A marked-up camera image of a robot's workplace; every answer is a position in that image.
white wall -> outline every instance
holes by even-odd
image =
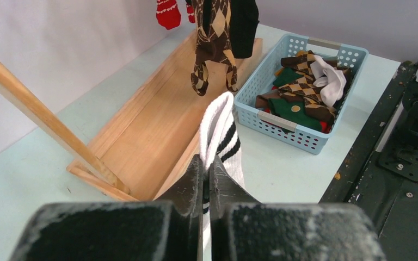
[[[57,113],[171,32],[155,13],[154,0],[0,0],[0,61]],[[0,151],[35,127],[0,96]]]
[[[418,60],[418,1],[257,0],[262,24],[350,45],[397,61]]]

white table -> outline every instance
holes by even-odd
[[[193,28],[182,26],[62,110],[60,119],[88,143]],[[259,26],[263,54],[285,33]],[[369,56],[335,136],[318,156],[238,124],[248,191],[261,202],[317,203],[398,66],[399,62]],[[41,205],[112,201],[66,172],[71,161],[71,155],[40,129],[0,154],[0,260],[9,258]]]

white striped sock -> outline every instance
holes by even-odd
[[[207,107],[200,125],[200,157],[207,172],[216,155],[231,178],[244,188],[244,175],[241,168],[241,143],[232,114],[233,94],[225,92]],[[203,247],[210,240],[209,202],[203,202]]]

wooden board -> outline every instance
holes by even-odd
[[[196,33],[164,61],[133,97],[105,125],[88,147],[130,189],[129,195],[93,176],[74,160],[67,170],[113,198],[153,200],[184,173],[198,153],[199,124],[207,106],[226,91],[226,65],[209,62],[209,87],[198,96],[191,87]],[[237,60],[242,85],[262,56],[256,39],[253,56]]]

white sock in basket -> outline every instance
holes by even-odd
[[[313,85],[324,87],[320,91],[323,103],[328,107],[334,106],[342,98],[343,88],[347,83],[343,72],[335,70],[319,55],[315,55],[315,62],[310,65],[310,69],[316,79]]]
[[[241,169],[241,143],[232,114],[233,94],[225,92],[209,104],[200,125],[200,157],[207,172],[216,155],[220,157],[228,175],[244,188]],[[203,201],[203,247],[211,237],[209,202]]]

